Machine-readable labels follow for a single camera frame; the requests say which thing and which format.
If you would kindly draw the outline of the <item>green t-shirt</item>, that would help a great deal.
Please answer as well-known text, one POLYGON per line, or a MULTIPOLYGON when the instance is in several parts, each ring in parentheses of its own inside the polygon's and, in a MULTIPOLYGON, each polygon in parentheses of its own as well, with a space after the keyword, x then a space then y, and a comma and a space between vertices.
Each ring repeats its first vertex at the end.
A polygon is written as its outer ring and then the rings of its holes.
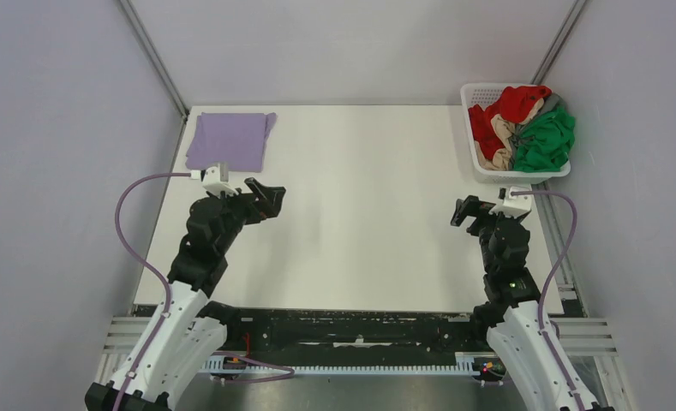
POLYGON ((519 172, 559 172, 575 144, 576 119, 564 107, 538 116, 521 130, 513 169, 519 172))

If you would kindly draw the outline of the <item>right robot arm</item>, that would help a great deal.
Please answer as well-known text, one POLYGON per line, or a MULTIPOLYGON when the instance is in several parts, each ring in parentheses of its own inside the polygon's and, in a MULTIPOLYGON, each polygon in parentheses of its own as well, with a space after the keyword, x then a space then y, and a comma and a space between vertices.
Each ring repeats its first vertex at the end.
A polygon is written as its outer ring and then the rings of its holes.
POLYGON ((456 202, 451 224, 473 220, 466 231, 479 241, 488 298, 473 309, 470 340, 497 354, 528 410, 602 410, 559 342, 544 309, 547 289, 526 265, 531 208, 522 188, 502 190, 499 203, 475 195, 456 202))

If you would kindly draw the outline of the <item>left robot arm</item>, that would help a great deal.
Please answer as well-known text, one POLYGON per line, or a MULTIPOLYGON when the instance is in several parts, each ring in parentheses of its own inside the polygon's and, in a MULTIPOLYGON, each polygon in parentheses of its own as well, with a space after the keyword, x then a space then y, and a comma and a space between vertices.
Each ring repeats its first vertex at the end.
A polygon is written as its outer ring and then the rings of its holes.
POLYGON ((85 395, 88 410, 172 410, 207 359, 243 338, 242 324, 208 313, 211 294, 223 276, 226 253, 243 227, 277 217, 286 194, 253 177, 246 193, 221 181, 202 183, 206 197, 189 208, 182 238, 159 307, 125 361, 106 384, 85 395))

